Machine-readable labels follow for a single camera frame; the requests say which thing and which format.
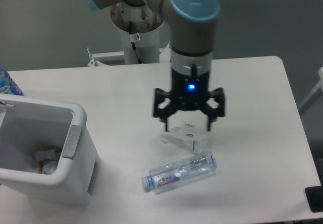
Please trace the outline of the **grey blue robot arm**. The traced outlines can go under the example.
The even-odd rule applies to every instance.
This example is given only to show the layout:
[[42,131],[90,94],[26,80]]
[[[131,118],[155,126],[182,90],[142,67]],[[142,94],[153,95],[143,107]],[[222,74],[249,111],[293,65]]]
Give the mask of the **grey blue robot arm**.
[[160,16],[171,28],[171,90],[154,91],[153,116],[166,123],[177,111],[200,110],[208,124],[225,115],[222,88],[208,90],[220,0],[87,0],[93,10],[125,3]]

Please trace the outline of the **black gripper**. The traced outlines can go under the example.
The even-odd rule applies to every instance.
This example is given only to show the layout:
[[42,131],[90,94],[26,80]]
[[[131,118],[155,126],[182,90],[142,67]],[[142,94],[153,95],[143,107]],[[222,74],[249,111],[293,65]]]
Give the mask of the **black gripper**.
[[[208,91],[209,74],[206,72],[197,75],[181,74],[174,69],[171,72],[172,88],[167,92],[160,88],[154,89],[153,114],[165,124],[165,132],[168,132],[168,118],[178,110],[195,111],[200,110],[207,116],[206,129],[211,131],[211,125],[217,118],[225,116],[225,93],[223,88]],[[164,107],[162,103],[169,100]]]

